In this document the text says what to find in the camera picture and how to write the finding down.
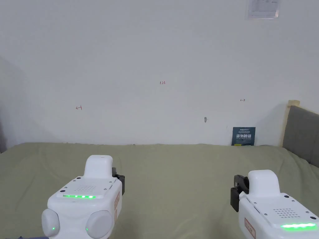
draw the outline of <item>white plastic casing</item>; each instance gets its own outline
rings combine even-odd
[[[248,174],[249,194],[239,195],[239,225],[247,239],[318,239],[319,220],[286,193],[280,193],[271,170]],[[281,225],[315,223],[316,227],[282,228]]]
[[[111,156],[90,156],[84,176],[74,178],[49,198],[48,208],[57,213],[60,228],[48,237],[109,238],[122,209],[122,183],[112,177],[112,162]],[[45,227],[44,232],[52,226]]]

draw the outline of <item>upholstered headboard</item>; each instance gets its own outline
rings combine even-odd
[[[319,115],[289,102],[282,147],[319,168]]]

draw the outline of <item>blue poster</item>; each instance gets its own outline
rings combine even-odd
[[[232,145],[254,145],[256,127],[233,127]]]

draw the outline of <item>green led light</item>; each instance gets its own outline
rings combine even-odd
[[[96,198],[96,196],[89,196],[89,195],[63,195],[63,197],[68,197],[68,198]]]
[[[306,227],[315,227],[315,223],[301,223],[301,224],[286,224],[281,225],[282,228],[306,228]]]

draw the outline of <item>red label sticker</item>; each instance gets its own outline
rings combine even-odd
[[[255,229],[252,227],[252,225],[249,223],[249,221],[247,221],[247,219],[245,218],[245,227],[249,230],[250,234],[253,236],[253,238],[256,239],[256,231]]]
[[[117,194],[117,197],[116,197],[116,199],[114,201],[114,210],[116,209],[117,204],[119,203],[119,201],[120,201],[120,192]]]
[[[115,210],[115,213],[114,213],[114,222],[116,222],[117,220],[117,209]]]

